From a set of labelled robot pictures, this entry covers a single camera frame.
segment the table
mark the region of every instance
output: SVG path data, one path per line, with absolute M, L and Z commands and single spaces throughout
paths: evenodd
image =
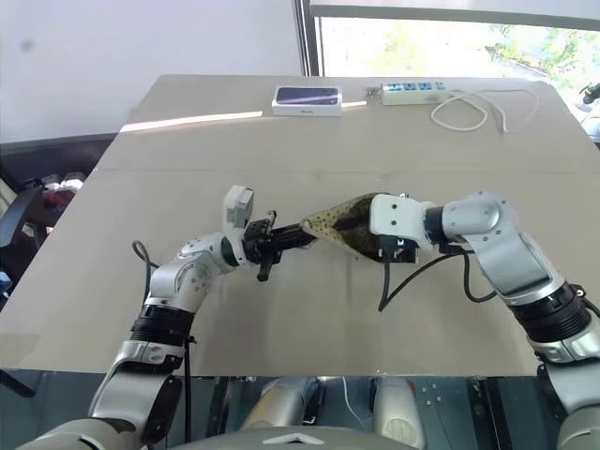
M 277 84 L 336 84 L 344 101 L 359 101 L 381 80 L 160 77 L 130 124 L 263 115 L 120 133 L 0 314 L 0 367 L 105 371 L 142 303 L 143 264 L 131 241 L 142 240 L 152 259 L 165 263 L 190 237 L 221 229 L 222 198 L 233 184 L 254 188 L 254 217 L 276 209 L 280 226 L 370 191 L 443 204 L 490 189 L 516 205 L 523 229 L 570 281 L 591 298 L 600 295 L 600 245 L 593 239 L 600 158 L 549 85 L 446 80 L 467 89 L 527 84 L 539 111 L 506 135 L 491 118 L 458 133 L 431 123 L 429 105 L 383 107 L 374 99 L 339 118 L 270 114 Z M 510 128 L 531 108 L 523 94 L 497 101 Z M 477 120 L 461 104 L 444 117 L 457 125 Z M 267 283 L 258 283 L 255 271 L 237 270 L 217 281 L 196 318 L 192 372 L 533 374 L 524 332 L 500 300 L 468 302 L 461 265 L 451 260 L 431 269 L 383 314 L 382 267 L 326 242 L 285 253 Z M 393 283 L 412 270 L 394 266 Z M 472 274 L 472 284 L 476 294 L 489 290 L 480 274 Z

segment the white power strip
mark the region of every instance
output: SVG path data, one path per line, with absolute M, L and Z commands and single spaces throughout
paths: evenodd
M 443 82 L 389 82 L 379 90 L 382 105 L 444 103 L 453 97 Z

